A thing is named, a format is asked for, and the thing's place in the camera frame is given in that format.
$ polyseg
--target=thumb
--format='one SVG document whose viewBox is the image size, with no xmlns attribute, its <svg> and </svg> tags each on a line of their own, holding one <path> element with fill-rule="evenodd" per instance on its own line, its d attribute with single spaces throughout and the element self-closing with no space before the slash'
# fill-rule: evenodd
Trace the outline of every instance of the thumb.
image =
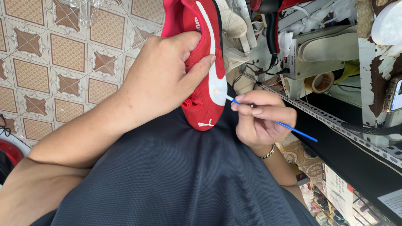
<svg viewBox="0 0 402 226">
<path fill-rule="evenodd" d="M 252 108 L 248 105 L 239 105 L 237 111 L 239 112 L 239 123 L 236 129 L 243 134 L 255 133 L 254 116 L 251 114 Z"/>
<path fill-rule="evenodd" d="M 215 62 L 216 56 L 209 54 L 198 61 L 191 70 L 181 79 L 182 87 L 187 87 L 192 91 L 200 84 L 207 76 L 211 65 Z"/>
</svg>

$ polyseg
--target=red shoelace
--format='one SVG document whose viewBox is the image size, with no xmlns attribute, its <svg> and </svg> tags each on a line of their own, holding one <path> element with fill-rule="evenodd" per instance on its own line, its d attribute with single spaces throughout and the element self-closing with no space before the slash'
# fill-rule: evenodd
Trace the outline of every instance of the red shoelace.
<svg viewBox="0 0 402 226">
<path fill-rule="evenodd" d="M 197 103 L 197 99 L 198 99 L 198 97 L 195 95 L 195 91 L 194 91 L 189 97 L 187 97 L 187 99 L 185 99 L 183 101 L 183 103 L 181 104 L 181 107 L 183 107 L 184 109 L 189 109 L 190 107 L 199 108 L 200 104 Z"/>
</svg>

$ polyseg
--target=white container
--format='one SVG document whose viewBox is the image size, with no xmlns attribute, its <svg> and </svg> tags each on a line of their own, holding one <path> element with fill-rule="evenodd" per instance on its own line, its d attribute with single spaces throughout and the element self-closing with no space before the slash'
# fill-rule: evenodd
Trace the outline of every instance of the white container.
<svg viewBox="0 0 402 226">
<path fill-rule="evenodd" d="M 371 29 L 371 37 L 379 45 L 402 43 L 402 0 L 387 5 L 378 14 Z"/>
</svg>

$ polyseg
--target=masking tape roll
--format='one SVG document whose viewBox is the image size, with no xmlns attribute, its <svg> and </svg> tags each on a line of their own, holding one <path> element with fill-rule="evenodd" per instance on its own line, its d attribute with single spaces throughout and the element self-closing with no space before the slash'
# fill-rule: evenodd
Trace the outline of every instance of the masking tape roll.
<svg viewBox="0 0 402 226">
<path fill-rule="evenodd" d="M 335 75 L 332 72 L 319 74 L 304 79 L 304 87 L 314 93 L 324 93 L 334 84 Z"/>
</svg>

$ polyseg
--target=silver bracelet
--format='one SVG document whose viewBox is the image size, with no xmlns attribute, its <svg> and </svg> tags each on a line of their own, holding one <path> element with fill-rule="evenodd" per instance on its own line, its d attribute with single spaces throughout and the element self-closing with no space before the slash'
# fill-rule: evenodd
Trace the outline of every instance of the silver bracelet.
<svg viewBox="0 0 402 226">
<path fill-rule="evenodd" d="M 264 159 L 268 158 L 269 156 L 271 156 L 274 153 L 274 151 L 275 151 L 275 144 L 272 145 L 271 151 L 266 156 L 261 156 L 260 159 L 264 160 Z"/>
</svg>

